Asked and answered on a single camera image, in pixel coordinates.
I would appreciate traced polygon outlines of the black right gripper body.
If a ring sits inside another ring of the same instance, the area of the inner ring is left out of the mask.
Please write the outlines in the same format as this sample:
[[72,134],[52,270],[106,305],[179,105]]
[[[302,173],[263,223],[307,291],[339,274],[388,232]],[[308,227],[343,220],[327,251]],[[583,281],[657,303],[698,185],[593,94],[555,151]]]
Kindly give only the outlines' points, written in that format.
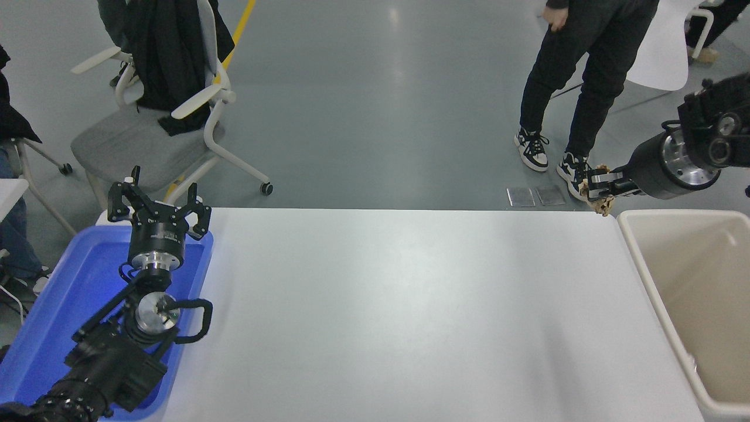
[[682,133],[664,132],[635,149],[629,179],[646,195],[667,200],[713,186],[714,171],[691,160]]

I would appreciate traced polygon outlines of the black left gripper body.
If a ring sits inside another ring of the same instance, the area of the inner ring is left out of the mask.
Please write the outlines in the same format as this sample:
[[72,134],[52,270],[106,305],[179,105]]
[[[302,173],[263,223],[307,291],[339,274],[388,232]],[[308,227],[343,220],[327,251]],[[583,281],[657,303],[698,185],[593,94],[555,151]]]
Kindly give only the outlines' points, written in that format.
[[147,252],[161,252],[182,260],[188,230],[179,208],[157,203],[151,209],[133,206],[132,233],[128,258],[135,259]]

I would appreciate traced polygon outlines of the person's hand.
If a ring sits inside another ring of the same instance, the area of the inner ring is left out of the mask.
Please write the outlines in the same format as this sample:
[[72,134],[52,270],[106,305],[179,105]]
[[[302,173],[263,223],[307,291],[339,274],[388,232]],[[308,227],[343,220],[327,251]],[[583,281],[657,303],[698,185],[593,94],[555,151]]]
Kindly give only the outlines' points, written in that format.
[[570,16],[569,8],[552,8],[544,7],[542,11],[542,17],[548,24],[548,28],[552,33],[559,32],[564,28],[568,17]]

